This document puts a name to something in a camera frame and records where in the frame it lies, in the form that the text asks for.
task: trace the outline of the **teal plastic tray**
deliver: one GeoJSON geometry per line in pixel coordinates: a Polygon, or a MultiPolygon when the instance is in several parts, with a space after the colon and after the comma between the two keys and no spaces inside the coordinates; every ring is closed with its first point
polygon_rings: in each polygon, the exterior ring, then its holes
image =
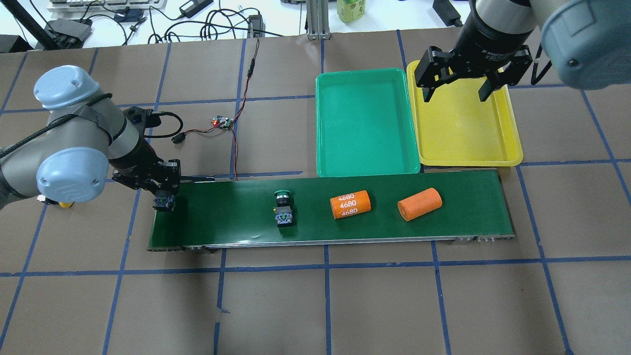
{"type": "Polygon", "coordinates": [[[420,170],[406,75],[397,68],[324,73],[315,80],[322,177],[420,170]]]}

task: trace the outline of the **green can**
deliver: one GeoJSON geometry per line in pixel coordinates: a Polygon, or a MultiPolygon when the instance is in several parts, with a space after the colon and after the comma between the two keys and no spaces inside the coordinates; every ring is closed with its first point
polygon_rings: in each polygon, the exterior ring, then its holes
{"type": "Polygon", "coordinates": [[[366,13],[366,0],[338,0],[338,16],[344,23],[362,18],[366,13]]]}

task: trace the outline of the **orange cylinder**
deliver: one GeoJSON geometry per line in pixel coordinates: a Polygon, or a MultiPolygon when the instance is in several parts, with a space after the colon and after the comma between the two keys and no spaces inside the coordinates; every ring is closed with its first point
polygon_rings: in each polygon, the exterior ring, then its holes
{"type": "Polygon", "coordinates": [[[401,216],[411,221],[442,206],[442,199],[435,188],[429,188],[397,203],[401,216]]]}
{"type": "Polygon", "coordinates": [[[331,199],[331,210],[335,219],[368,212],[371,208],[370,197],[366,190],[347,193],[331,199]]]}

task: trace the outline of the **metal post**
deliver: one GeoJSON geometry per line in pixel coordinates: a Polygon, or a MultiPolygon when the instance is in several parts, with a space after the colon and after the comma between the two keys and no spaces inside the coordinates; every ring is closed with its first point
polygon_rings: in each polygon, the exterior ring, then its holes
{"type": "Polygon", "coordinates": [[[309,40],[330,39],[329,2],[327,0],[307,0],[307,38],[309,40]]]}
{"type": "Polygon", "coordinates": [[[0,0],[4,7],[42,44],[45,50],[59,49],[46,31],[18,3],[18,0],[0,0]]]}

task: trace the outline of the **orange can with numbers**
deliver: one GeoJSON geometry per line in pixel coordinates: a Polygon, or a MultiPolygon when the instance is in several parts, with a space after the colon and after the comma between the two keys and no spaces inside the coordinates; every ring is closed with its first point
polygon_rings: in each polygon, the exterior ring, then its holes
{"type": "Polygon", "coordinates": [[[370,197],[366,190],[361,190],[331,199],[333,217],[340,219],[370,211],[370,197]]]}

